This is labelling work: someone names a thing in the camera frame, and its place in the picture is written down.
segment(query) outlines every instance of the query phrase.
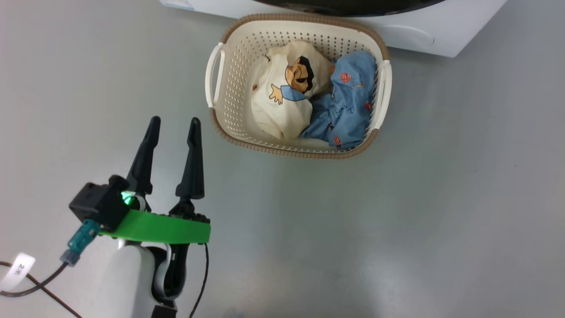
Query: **cartoon character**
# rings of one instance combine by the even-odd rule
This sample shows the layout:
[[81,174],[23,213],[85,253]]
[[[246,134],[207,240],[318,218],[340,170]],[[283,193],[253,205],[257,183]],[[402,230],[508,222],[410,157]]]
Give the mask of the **cartoon character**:
[[279,88],[271,84],[273,92],[269,99],[274,99],[275,103],[279,105],[283,104],[283,99],[289,101],[305,100],[304,93],[312,89],[312,79],[314,78],[310,61],[305,57],[299,57],[292,66],[286,68],[285,78],[288,85],[282,85]]

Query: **cartoon hand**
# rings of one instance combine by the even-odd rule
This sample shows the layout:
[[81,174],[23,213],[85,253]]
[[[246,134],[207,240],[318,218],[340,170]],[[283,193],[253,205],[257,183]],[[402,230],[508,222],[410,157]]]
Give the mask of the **cartoon hand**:
[[269,96],[269,99],[270,100],[275,99],[275,103],[282,105],[283,104],[283,92],[281,91],[280,88],[278,88],[274,84],[271,84],[271,88],[273,89],[273,92]]

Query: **washing machine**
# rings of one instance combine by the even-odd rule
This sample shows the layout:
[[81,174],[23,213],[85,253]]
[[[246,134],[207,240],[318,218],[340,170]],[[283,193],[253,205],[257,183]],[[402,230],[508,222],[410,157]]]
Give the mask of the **washing machine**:
[[239,19],[256,13],[338,16],[375,29],[388,46],[456,57],[507,0],[160,0]]

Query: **green bracket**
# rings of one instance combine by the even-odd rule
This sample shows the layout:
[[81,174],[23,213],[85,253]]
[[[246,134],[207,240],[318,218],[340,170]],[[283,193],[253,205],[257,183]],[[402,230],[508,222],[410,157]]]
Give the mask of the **green bracket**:
[[114,232],[100,234],[134,242],[204,244],[210,240],[210,231],[207,223],[129,210]]

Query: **clothing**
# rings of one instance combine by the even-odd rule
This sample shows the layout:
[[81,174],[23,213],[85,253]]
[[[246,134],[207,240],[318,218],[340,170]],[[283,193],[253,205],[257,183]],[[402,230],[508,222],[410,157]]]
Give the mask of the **clothing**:
[[310,124],[308,100],[329,87],[333,64],[308,42],[271,48],[250,78],[251,113],[257,125],[279,139],[296,138]]
[[344,55],[331,76],[333,93],[312,102],[310,125],[303,138],[327,141],[344,149],[363,142],[371,119],[376,61],[366,51]]

